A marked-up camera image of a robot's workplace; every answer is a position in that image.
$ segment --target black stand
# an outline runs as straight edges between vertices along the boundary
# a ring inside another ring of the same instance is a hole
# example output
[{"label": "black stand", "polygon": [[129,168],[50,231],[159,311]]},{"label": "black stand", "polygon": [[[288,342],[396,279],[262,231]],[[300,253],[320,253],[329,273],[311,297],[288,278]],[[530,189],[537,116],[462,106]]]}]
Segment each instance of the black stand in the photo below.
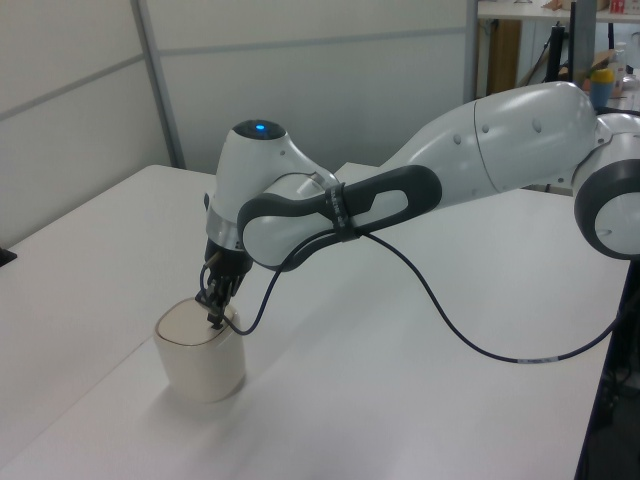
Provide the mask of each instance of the black stand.
[{"label": "black stand", "polygon": [[16,258],[18,258],[18,256],[15,253],[0,248],[0,267],[6,265],[11,260],[15,260]]}]

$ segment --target white cup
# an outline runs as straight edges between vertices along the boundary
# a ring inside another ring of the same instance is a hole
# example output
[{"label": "white cup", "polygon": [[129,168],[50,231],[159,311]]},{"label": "white cup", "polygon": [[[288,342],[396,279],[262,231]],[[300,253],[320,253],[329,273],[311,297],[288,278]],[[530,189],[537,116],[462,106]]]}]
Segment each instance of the white cup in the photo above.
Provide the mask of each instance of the white cup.
[{"label": "white cup", "polygon": [[[245,375],[242,337],[226,325],[214,330],[207,314],[195,299],[183,300],[158,320],[153,336],[171,387],[202,403],[228,397]],[[240,325],[233,307],[225,315]]]}]

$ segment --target black cable clip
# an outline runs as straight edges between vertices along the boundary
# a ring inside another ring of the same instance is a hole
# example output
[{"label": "black cable clip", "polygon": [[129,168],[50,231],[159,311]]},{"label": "black cable clip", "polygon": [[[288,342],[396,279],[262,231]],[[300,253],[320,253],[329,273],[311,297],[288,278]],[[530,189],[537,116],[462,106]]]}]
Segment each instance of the black cable clip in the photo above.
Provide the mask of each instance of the black cable clip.
[{"label": "black cable clip", "polygon": [[358,238],[358,235],[344,203],[343,190],[344,183],[327,188],[324,192],[324,200],[338,240],[348,242]]}]

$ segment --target white table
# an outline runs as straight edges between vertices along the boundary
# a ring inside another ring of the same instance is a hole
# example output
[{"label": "white table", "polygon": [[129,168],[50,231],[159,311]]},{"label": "white table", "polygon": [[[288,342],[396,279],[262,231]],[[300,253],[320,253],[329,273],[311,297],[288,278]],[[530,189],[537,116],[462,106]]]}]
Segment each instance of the white table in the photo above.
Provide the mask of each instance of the white table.
[{"label": "white table", "polygon": [[[502,20],[561,20],[569,21],[569,10],[542,8],[548,0],[515,3],[514,0],[481,0],[478,2],[479,19]],[[596,13],[598,23],[640,23],[640,15],[609,13],[609,8]]]},{"label": "white table", "polygon": [[[283,275],[246,339],[240,392],[177,397],[150,336],[195,293],[213,184],[150,167],[12,249],[0,269],[0,479],[573,477],[608,341],[559,364],[481,357],[366,239]],[[572,211],[570,198],[515,191],[380,236],[470,339],[548,356],[605,328],[628,267],[592,250]],[[245,317],[270,276],[247,276],[233,302]]]}]

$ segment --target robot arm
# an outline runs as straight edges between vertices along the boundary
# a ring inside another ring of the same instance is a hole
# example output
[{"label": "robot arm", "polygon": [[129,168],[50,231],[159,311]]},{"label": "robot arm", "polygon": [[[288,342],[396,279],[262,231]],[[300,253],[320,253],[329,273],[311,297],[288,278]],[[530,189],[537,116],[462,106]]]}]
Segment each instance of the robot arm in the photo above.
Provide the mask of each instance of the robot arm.
[{"label": "robot arm", "polygon": [[615,258],[640,259],[638,152],[638,118],[597,118],[587,96],[568,83],[463,105],[352,185],[339,184],[305,157],[278,125],[245,122],[227,137],[208,206],[206,259],[217,252],[229,259],[211,268],[210,304],[226,306],[251,259],[276,269],[320,232],[327,235],[298,252],[287,269],[327,245],[549,179],[571,181],[576,220],[589,243]]}]

